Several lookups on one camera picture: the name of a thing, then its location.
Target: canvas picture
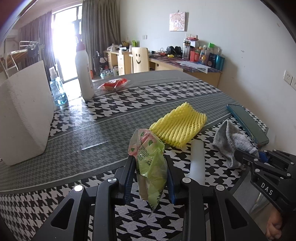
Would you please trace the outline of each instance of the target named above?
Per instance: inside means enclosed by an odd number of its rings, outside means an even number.
[[[185,31],[185,12],[170,14],[170,31]]]

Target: wooden chair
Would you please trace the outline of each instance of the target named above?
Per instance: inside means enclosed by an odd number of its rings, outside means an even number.
[[[149,71],[149,55],[147,48],[132,47],[133,73]]]

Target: curtain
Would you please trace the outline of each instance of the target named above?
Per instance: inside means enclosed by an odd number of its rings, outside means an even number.
[[[52,12],[49,11],[20,29],[20,41],[39,41],[40,44],[44,45],[41,58],[44,62],[47,79],[49,79],[49,68],[55,65],[51,24]],[[27,57],[21,63],[21,68],[32,65],[36,61],[35,58]]]
[[[81,34],[92,66],[92,58],[96,51],[103,54],[112,43],[120,43],[119,11],[116,0],[84,0]]]

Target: smiley face cutout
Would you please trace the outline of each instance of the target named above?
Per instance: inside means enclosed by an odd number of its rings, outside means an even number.
[[[138,54],[136,53],[136,57],[138,56]],[[139,57],[141,57],[141,55],[139,54]],[[141,63],[141,60],[140,61],[137,61],[137,59],[136,59],[136,62],[137,62],[137,64],[140,64]]]

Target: phone screen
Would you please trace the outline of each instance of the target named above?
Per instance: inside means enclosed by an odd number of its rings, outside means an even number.
[[[243,107],[241,107],[240,105],[228,104],[227,109],[243,125],[243,127],[246,129],[246,131],[256,144],[261,146],[269,142],[266,134],[262,131],[262,129]]]

